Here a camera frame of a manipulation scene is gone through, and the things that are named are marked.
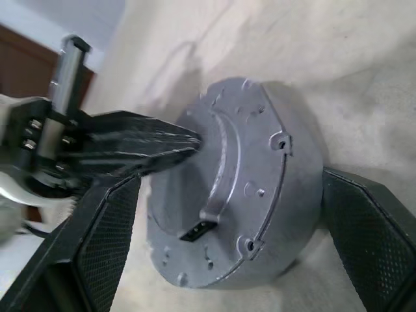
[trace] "metal flange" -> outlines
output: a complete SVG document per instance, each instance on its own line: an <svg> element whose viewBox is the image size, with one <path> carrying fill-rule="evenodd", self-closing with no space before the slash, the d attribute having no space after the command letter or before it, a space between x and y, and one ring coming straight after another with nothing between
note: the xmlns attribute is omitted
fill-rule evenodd
<svg viewBox="0 0 416 312"><path fill-rule="evenodd" d="M322 157L273 89L244 78L209 87L178 119L200 151L152 177L148 242L181 287L247 287L277 276L320 213Z"/></svg>

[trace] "screw hole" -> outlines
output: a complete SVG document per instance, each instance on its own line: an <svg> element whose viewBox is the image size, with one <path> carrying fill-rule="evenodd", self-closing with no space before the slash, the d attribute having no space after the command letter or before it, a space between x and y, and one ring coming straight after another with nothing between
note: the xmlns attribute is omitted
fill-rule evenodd
<svg viewBox="0 0 416 312"><path fill-rule="evenodd" d="M252 252L254 250L254 243L252 241L247 243L247 250Z"/></svg>

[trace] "cable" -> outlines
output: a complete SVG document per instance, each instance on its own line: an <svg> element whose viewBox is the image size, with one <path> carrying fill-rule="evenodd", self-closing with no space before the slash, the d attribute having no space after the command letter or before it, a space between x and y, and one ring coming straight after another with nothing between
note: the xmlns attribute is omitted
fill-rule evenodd
<svg viewBox="0 0 416 312"><path fill-rule="evenodd" d="M33 235L36 235L37 237L41 237L43 239L45 239L49 235L48 232L44 232L44 231L41 231L40 229L36 229L32 227L30 224L28 224L27 222L23 222L22 227L27 229Z"/></svg>

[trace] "textured black plastic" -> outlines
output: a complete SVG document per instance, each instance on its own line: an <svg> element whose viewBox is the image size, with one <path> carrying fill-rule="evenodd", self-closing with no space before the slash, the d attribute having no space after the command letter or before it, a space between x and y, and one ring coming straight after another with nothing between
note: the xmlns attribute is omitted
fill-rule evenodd
<svg viewBox="0 0 416 312"><path fill-rule="evenodd" d="M367 311L401 311L415 286L415 218L383 185L329 169L323 204L335 247Z"/></svg>
<svg viewBox="0 0 416 312"><path fill-rule="evenodd" d="M81 246L77 264L97 311L110 311L129 252L137 179L112 192Z"/></svg>

